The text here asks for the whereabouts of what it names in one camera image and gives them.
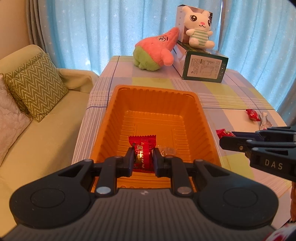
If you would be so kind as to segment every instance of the beige curtain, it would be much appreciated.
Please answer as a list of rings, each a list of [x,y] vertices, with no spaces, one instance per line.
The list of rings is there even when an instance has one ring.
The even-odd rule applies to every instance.
[[[221,47],[224,42],[224,38],[227,32],[228,22],[229,22],[229,12],[226,11],[231,5],[232,0],[222,0],[222,9],[221,9],[221,25],[220,25],[220,34],[218,42],[218,51],[221,50]]]
[[[38,45],[46,52],[40,25],[38,0],[26,0],[26,14],[30,44]]]

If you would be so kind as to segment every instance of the blue curtain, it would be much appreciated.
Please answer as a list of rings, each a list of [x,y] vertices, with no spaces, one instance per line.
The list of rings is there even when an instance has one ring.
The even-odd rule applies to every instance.
[[[289,124],[296,117],[296,10],[288,0],[39,0],[46,51],[57,67],[100,74],[114,55],[175,25],[176,7],[213,12],[211,40]]]
[[[219,50],[229,57],[227,67],[276,110],[296,77],[295,16],[288,0],[223,0]]]
[[[176,7],[213,13],[211,39],[218,45],[222,0],[39,0],[46,51],[56,66],[100,74],[114,55],[132,55],[143,38],[175,26]]]

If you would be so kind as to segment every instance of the orange plastic tray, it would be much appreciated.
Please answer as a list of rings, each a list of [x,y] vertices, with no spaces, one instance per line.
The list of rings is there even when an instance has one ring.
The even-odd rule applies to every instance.
[[[103,162],[124,156],[129,136],[156,135],[156,145],[174,148],[184,162],[204,159],[221,166],[202,106],[192,92],[119,85],[115,88],[99,129],[91,159]],[[133,172],[118,187],[166,188],[170,179]]]

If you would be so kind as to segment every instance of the red candy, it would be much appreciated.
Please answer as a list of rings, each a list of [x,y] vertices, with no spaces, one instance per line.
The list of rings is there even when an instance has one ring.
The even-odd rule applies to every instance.
[[[256,111],[252,109],[246,109],[246,112],[248,113],[249,119],[252,121],[261,121],[260,116],[257,114]]]
[[[219,139],[221,139],[222,137],[235,137],[235,135],[232,132],[226,131],[225,129],[216,130],[216,133]]]
[[[274,231],[268,238],[264,239],[265,241],[285,241],[285,240],[294,240],[292,237],[295,237],[296,234],[296,225],[295,224],[286,224],[280,229]]]
[[[153,172],[152,150],[156,146],[156,136],[132,136],[128,141],[135,151],[134,171]]]

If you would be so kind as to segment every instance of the white bunny plush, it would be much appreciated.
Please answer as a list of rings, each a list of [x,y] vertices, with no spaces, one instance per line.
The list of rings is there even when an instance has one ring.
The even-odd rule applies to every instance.
[[[188,6],[184,6],[182,11],[186,14],[184,24],[188,28],[186,34],[190,36],[189,45],[198,49],[214,48],[215,43],[209,40],[209,36],[213,34],[213,31],[210,31],[210,13],[206,10],[202,13],[193,12]]]

